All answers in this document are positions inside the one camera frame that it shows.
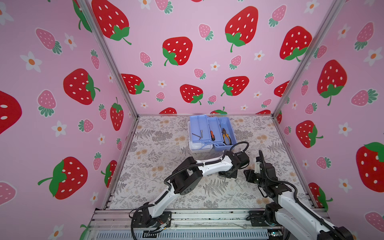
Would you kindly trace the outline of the white lid blue tool box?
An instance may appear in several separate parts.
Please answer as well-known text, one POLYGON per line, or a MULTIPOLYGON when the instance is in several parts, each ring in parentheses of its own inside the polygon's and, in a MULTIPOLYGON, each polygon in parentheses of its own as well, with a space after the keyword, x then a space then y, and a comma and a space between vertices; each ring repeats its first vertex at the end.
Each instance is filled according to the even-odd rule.
POLYGON ((230 150, 238 142, 228 117, 191 116, 188 128, 193 153, 230 150))

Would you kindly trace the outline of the orange handled pliers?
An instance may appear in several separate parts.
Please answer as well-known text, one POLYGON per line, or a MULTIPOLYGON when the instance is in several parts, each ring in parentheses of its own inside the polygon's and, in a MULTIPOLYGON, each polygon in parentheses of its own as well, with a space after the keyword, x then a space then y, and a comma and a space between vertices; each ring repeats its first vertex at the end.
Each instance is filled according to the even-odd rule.
POLYGON ((230 135, 227 133, 225 128, 222 128, 223 142, 225 145, 232 145, 230 135))

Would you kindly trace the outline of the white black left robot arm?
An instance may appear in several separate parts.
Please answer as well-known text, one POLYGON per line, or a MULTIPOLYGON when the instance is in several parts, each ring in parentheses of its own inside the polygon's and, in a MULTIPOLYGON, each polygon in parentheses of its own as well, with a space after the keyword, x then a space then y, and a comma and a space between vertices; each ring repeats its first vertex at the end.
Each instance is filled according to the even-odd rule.
POLYGON ((250 163, 250 158, 246 154, 249 145, 246 141, 238 142, 229 150, 225 150, 221 156, 208 160, 195 160, 193 157, 185 159, 170 176, 165 178, 164 184, 167 188, 155 200, 133 210, 132 238, 137 239, 134 232, 135 224, 143 221, 145 228, 155 224, 174 200, 192 192, 203 177, 217 173, 224 178, 236 179, 238 171, 250 163))

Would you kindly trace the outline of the orange screwdriver long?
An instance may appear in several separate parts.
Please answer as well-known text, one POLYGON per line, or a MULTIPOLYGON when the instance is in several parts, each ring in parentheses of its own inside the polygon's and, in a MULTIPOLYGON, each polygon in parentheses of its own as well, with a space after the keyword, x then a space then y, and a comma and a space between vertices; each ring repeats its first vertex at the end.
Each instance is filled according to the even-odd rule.
POLYGON ((216 138, 215 138, 215 135, 214 135, 213 131, 210 131, 210 135, 211 135, 211 140, 212 140, 212 141, 215 141, 216 138))

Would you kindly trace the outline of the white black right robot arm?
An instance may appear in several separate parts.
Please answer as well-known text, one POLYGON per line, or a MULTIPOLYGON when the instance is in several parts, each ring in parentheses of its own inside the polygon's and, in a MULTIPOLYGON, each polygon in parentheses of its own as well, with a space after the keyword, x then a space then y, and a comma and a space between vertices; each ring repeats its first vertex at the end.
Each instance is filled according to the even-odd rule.
POLYGON ((280 181, 275 168, 265 161, 259 150, 255 169, 245 171, 246 179, 258 186, 266 197, 273 200, 265 207, 265 221, 278 224, 298 240, 352 240, 352 233, 345 227, 336 227, 304 205, 298 198, 295 185, 280 181))

